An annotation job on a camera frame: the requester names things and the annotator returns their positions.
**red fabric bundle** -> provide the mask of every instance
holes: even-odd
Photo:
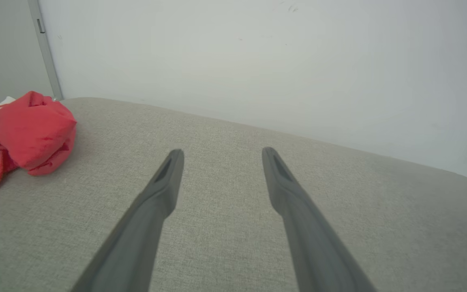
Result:
[[[0,181],[18,167],[33,176],[56,170],[72,151],[76,123],[65,106],[34,91],[0,105]]]

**gray fabric surface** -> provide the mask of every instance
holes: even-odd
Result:
[[[297,291],[261,162],[274,147],[380,291],[467,291],[467,178],[285,133],[96,98],[75,148],[0,186],[0,292],[68,291],[173,148],[185,151],[151,291]]]

